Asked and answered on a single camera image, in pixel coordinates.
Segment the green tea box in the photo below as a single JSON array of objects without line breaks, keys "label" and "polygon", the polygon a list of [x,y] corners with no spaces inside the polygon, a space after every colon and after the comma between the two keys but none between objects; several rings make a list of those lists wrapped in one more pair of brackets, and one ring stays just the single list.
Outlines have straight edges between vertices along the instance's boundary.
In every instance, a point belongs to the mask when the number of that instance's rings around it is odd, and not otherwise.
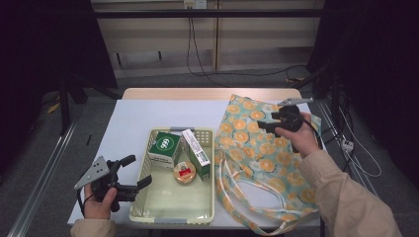
[{"label": "green tea box", "polygon": [[182,131],[182,136],[189,146],[187,153],[191,163],[194,164],[195,168],[197,169],[197,174],[200,176],[202,181],[209,179],[210,159],[204,151],[203,147],[197,141],[190,129]]},{"label": "green tea box", "polygon": [[181,136],[159,131],[148,150],[148,157],[153,165],[173,170],[181,153]]}]

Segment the sleeve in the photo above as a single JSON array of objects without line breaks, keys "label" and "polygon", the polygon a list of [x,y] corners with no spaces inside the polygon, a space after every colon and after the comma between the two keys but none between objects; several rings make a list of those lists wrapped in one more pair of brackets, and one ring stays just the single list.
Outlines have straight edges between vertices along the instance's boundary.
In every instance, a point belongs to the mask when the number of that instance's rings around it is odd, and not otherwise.
[{"label": "sleeve", "polygon": [[315,188],[316,204],[332,236],[401,236],[391,209],[342,172],[324,150],[298,169]]},{"label": "sleeve", "polygon": [[72,237],[114,237],[115,221],[109,219],[78,219],[70,230]]}]

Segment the white table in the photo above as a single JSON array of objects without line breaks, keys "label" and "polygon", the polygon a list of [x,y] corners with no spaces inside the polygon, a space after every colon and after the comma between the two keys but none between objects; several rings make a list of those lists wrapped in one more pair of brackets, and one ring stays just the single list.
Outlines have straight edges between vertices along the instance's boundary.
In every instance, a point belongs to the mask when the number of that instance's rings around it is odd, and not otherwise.
[{"label": "white table", "polygon": [[[231,94],[250,97],[269,103],[277,103],[286,98],[300,98],[295,89],[244,89],[244,88],[137,88],[128,89],[122,100],[117,102],[108,124],[97,156],[106,160],[117,160],[134,154],[136,161],[121,167],[119,182],[135,185],[144,155],[149,132],[155,127],[208,127],[216,131],[225,112]],[[309,112],[307,104],[298,105],[303,112]],[[216,199],[215,215],[210,225],[155,225],[133,222],[129,219],[130,202],[120,202],[121,209],[112,213],[117,225],[143,229],[207,228],[242,229]],[[78,203],[68,219],[73,224],[83,218]],[[262,227],[277,228],[275,220],[255,219]],[[300,226],[319,226],[318,214],[307,218]]]}]

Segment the plastic tray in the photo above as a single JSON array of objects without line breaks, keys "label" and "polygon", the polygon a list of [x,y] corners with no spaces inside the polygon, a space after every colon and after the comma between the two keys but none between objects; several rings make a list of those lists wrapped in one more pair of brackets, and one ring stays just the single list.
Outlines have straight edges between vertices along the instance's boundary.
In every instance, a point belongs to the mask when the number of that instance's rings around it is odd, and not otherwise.
[{"label": "plastic tray", "polygon": [[[181,135],[186,128],[154,128],[150,132],[147,151],[152,145],[158,131]],[[152,183],[142,189],[132,203],[129,218],[132,221],[151,224],[209,224],[214,216],[214,166],[213,166],[213,131],[209,128],[191,128],[197,141],[201,144],[211,161],[210,178],[202,181],[197,175],[187,186],[178,184],[173,171],[153,166],[144,152],[142,168],[138,179],[148,175]],[[180,161],[189,160],[182,151]]]}]

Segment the orange flower pattern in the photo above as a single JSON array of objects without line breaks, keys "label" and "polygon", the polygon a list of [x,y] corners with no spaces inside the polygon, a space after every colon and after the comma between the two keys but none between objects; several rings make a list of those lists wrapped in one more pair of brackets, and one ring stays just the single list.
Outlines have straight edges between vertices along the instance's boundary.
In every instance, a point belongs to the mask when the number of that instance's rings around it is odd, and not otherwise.
[{"label": "orange flower pattern", "polygon": [[[286,222],[285,231],[301,217],[317,211],[315,192],[297,166],[301,161],[291,143],[259,128],[257,121],[272,121],[280,107],[232,95],[215,137],[216,195],[230,215],[255,233],[265,235],[258,225],[237,212],[229,197],[236,197],[249,210]],[[321,120],[311,116],[313,127]],[[278,197],[281,208],[252,206],[237,185],[246,182]]]}]

